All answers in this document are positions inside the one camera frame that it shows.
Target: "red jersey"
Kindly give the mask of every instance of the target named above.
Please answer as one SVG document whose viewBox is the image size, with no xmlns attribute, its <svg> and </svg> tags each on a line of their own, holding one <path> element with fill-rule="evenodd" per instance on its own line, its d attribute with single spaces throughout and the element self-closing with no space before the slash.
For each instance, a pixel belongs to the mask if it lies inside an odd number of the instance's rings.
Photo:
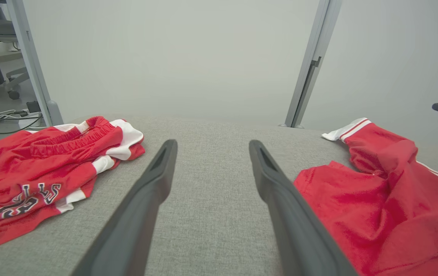
<svg viewBox="0 0 438 276">
<path fill-rule="evenodd" d="M 0 140 L 0 244 L 86 199 L 98 173 L 144 153 L 142 132 L 92 117 Z"/>
<path fill-rule="evenodd" d="M 438 275 L 438 172 L 413 141 L 366 118 L 323 134 L 349 147 L 360 172 L 335 161 L 294 185 L 361 275 Z"/>
</svg>

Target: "office chair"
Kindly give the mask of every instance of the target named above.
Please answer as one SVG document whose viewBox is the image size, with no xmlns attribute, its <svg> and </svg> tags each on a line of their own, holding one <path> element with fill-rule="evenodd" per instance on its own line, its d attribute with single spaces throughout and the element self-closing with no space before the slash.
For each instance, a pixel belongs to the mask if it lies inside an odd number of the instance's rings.
<svg viewBox="0 0 438 276">
<path fill-rule="evenodd" d="M 5 4 L 5 3 L 6 0 L 0 0 L 0 4 Z M 18 42 L 18 39 L 16 38 L 16 33 L 14 32 L 13 23 L 11 21 L 6 20 L 6 17 L 1 7 L 0 7 L 0 42 L 5 42 L 5 43 Z M 28 75 L 28 70 L 26 69 L 26 67 L 19 68 L 11 72 L 8 72 L 6 74 L 6 77 L 9 82 L 5 84 L 5 91 L 8 93 L 9 98 L 13 100 L 19 99 L 20 93 L 16 91 L 16 89 L 19 89 L 18 84 L 30 78 Z"/>
</svg>

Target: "black lettering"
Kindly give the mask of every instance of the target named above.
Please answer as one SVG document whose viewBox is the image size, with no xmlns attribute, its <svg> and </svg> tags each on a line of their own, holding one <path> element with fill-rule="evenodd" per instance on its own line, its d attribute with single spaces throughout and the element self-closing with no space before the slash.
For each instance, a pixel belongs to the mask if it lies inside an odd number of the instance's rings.
<svg viewBox="0 0 438 276">
<path fill-rule="evenodd" d="M 7 218 L 11 218 L 12 217 L 11 214 L 13 213 L 12 208 L 16 208 L 16 207 L 20 206 L 23 203 L 24 203 L 23 201 L 20 201 L 20 202 L 18 202 L 16 204 L 4 206 L 3 208 L 0 208 L 0 214 L 3 215 L 2 216 L 3 218 L 6 218 L 6 219 Z"/>
<path fill-rule="evenodd" d="M 52 184 L 52 192 L 54 194 L 52 194 L 52 196 L 46 197 L 44 199 L 45 204 L 49 205 L 51 204 L 54 199 L 56 199 L 57 195 L 59 194 L 59 190 L 61 189 L 61 184 Z"/>
<path fill-rule="evenodd" d="M 30 197 L 27 201 L 25 201 L 25 204 L 23 204 L 21 207 L 16 208 L 16 210 L 18 211 L 17 215 L 26 213 L 33 206 L 35 206 L 37 202 L 38 199 L 36 197 Z"/>
<path fill-rule="evenodd" d="M 22 195 L 22 194 L 23 194 L 23 193 L 18 194 L 18 195 L 13 199 L 13 202 L 21 201 L 21 195 Z"/>
<path fill-rule="evenodd" d="M 25 199 L 27 199 L 30 196 L 30 186 L 29 185 L 23 185 L 23 192 L 25 192 Z"/>
<path fill-rule="evenodd" d="M 49 191 L 45 190 L 45 183 L 39 183 L 38 187 L 40 188 L 40 193 L 43 195 L 43 198 L 46 198 L 49 195 Z"/>
</svg>

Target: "elastic waistband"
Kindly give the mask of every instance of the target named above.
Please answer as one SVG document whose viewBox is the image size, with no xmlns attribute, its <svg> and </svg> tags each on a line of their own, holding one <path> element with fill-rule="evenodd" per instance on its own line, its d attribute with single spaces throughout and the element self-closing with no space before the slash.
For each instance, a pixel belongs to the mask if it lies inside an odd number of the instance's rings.
<svg viewBox="0 0 438 276">
<path fill-rule="evenodd" d="M 101 116 L 89 118 L 79 125 L 68 126 L 70 129 L 64 129 L 63 131 L 65 132 L 59 136 L 31 144 L 31 155 L 50 156 L 66 154 L 95 143 L 115 129 L 107 119 Z"/>
</svg>

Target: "power strip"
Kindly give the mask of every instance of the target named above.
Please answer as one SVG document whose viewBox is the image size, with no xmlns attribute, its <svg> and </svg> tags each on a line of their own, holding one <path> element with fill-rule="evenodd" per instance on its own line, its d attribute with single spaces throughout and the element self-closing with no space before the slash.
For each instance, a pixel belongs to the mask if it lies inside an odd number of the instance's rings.
<svg viewBox="0 0 438 276">
<path fill-rule="evenodd" d="M 42 118 L 38 119 L 39 116 L 41 116 L 39 112 L 28 112 L 28 116 L 23 117 L 24 120 L 19 120 L 18 124 L 20 126 L 20 129 L 24 129 L 28 127 L 31 123 L 35 122 L 35 124 L 32 124 L 30 127 L 39 127 L 40 123 L 42 121 Z"/>
</svg>

